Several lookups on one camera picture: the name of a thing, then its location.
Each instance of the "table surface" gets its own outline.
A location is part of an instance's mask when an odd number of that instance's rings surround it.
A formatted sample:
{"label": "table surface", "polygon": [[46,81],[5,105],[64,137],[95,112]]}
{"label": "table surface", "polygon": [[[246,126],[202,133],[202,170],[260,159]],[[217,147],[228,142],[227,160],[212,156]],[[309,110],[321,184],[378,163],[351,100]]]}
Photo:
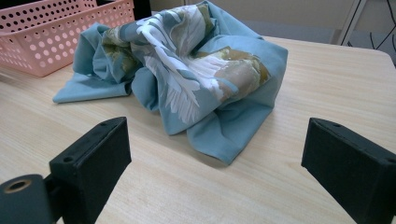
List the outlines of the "table surface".
{"label": "table surface", "polygon": [[56,105],[72,76],[0,68],[0,183],[50,173],[49,161],[101,121],[124,116],[133,161],[97,223],[354,223],[301,166],[308,120],[328,119],[396,153],[396,72],[390,57],[267,37],[288,49],[276,107],[232,165],[167,135],[131,95]]}

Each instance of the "screw hole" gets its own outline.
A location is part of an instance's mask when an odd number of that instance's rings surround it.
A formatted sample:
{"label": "screw hole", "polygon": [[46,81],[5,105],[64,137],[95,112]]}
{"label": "screw hole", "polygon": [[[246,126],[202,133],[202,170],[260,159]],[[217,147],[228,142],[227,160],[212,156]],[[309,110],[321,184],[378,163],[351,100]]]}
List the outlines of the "screw hole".
{"label": "screw hole", "polygon": [[387,158],[387,161],[392,162],[392,163],[396,163],[396,159],[393,159],[393,158]]}
{"label": "screw hole", "polygon": [[6,187],[5,193],[15,193],[26,189],[31,183],[32,181],[29,179],[17,180]]}
{"label": "screw hole", "polygon": [[66,157],[64,158],[64,162],[70,162],[73,160],[73,157]]}

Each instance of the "light blue fabric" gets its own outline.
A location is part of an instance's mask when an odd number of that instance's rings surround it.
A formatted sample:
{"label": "light blue fabric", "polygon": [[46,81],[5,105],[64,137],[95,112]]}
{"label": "light blue fabric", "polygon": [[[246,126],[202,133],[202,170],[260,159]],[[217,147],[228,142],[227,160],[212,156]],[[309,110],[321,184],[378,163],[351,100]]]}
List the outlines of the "light blue fabric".
{"label": "light blue fabric", "polygon": [[168,134],[231,164],[271,113],[288,51],[212,3],[81,33],[75,74],[55,103],[134,93]]}

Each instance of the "crumpled cloth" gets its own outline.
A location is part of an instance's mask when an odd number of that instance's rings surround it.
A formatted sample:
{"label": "crumpled cloth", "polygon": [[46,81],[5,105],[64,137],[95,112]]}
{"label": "crumpled cloth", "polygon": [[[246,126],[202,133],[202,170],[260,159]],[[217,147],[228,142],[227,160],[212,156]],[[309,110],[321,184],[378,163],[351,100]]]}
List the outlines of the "crumpled cloth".
{"label": "crumpled cloth", "polygon": [[65,103],[131,94],[168,134],[231,164],[275,106],[288,51],[208,1],[80,34]]}

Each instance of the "folded fabric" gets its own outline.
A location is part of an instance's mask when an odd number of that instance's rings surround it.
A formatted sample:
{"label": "folded fabric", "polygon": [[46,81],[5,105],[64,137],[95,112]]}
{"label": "folded fabric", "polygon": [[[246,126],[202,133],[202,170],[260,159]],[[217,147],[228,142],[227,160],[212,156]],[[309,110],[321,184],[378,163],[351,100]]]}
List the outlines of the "folded fabric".
{"label": "folded fabric", "polygon": [[288,51],[210,2],[80,35],[55,103],[126,95],[159,110],[168,134],[231,164],[275,105]]}

